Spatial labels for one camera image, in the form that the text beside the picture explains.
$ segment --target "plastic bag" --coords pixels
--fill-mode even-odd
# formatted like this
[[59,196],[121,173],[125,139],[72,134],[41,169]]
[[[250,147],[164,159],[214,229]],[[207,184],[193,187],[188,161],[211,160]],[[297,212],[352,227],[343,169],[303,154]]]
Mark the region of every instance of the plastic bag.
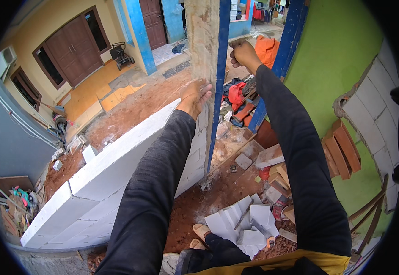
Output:
[[181,14],[181,12],[183,11],[183,6],[181,6],[181,4],[176,4],[175,9],[173,10],[174,14]]

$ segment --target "blue door frame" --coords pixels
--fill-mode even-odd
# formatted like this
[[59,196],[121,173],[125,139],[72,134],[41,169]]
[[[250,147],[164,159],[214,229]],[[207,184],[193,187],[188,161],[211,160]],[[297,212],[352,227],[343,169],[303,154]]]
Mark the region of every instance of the blue door frame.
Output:
[[[290,2],[290,7],[288,10],[288,14],[286,16],[286,24],[282,33],[282,38],[280,40],[279,51],[277,52],[276,60],[274,61],[274,65],[272,71],[277,77],[283,81],[286,74],[288,73],[288,69],[290,68],[291,61],[293,60],[294,53],[296,52],[297,45],[299,44],[300,37],[302,35],[303,27],[305,26],[306,16],[308,15],[310,0],[293,0]],[[228,4],[227,0],[220,1],[220,8],[225,7]],[[228,40],[228,29],[229,29],[229,20],[230,14],[220,12],[220,33],[219,33],[219,53],[222,54],[224,49],[221,51],[221,33],[222,40],[224,40],[224,33],[227,34]],[[217,91],[215,95],[215,110],[213,113],[213,126],[212,126],[212,136],[210,143],[210,151],[209,151],[209,163],[207,166],[207,172],[210,171],[210,165],[213,157],[213,149],[215,146],[216,139],[216,129],[218,128],[218,120],[219,120],[219,106],[221,104],[222,97],[222,88],[218,88],[218,85],[224,84],[224,81],[217,81]],[[250,129],[253,134],[257,132],[260,125],[264,121],[265,116],[267,115],[267,110],[265,109],[265,103],[261,99],[259,104],[256,107],[256,111],[251,119],[250,124],[248,125],[248,129]]]

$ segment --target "orange sack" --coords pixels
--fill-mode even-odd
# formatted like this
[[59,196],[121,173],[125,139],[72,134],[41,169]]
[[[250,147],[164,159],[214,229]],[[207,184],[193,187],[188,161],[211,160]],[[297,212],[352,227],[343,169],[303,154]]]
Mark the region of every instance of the orange sack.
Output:
[[277,50],[280,42],[276,39],[270,39],[263,36],[258,36],[254,50],[257,56],[268,68],[273,68],[274,60],[276,59]]

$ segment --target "broom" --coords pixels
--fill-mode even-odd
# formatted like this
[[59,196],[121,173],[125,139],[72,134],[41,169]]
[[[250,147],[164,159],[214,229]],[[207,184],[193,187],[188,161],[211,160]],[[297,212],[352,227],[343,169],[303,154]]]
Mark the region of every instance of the broom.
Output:
[[43,103],[42,101],[40,101],[38,99],[35,99],[35,98],[33,98],[33,99],[34,99],[34,101],[37,101],[40,104],[45,105],[46,107],[48,107],[51,111],[55,112],[56,114],[60,114],[64,118],[67,117],[67,114],[65,113],[65,109],[62,106],[54,106],[54,107],[52,107],[52,106],[49,106],[49,105]]

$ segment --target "green wall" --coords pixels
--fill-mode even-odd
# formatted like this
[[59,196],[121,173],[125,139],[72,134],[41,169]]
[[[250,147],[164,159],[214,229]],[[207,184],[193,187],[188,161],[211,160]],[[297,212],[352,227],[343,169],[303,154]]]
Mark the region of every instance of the green wall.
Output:
[[[311,0],[305,28],[284,83],[305,106],[320,137],[337,119],[332,103],[360,79],[379,52],[381,43],[381,30],[358,0]],[[344,122],[355,138],[352,127],[346,120]],[[361,171],[348,180],[340,176],[332,180],[348,215],[381,190],[370,153],[361,142],[357,149],[362,161]],[[382,214],[375,235],[385,231],[391,216]],[[359,229],[359,234],[366,233],[370,221],[371,218]]]

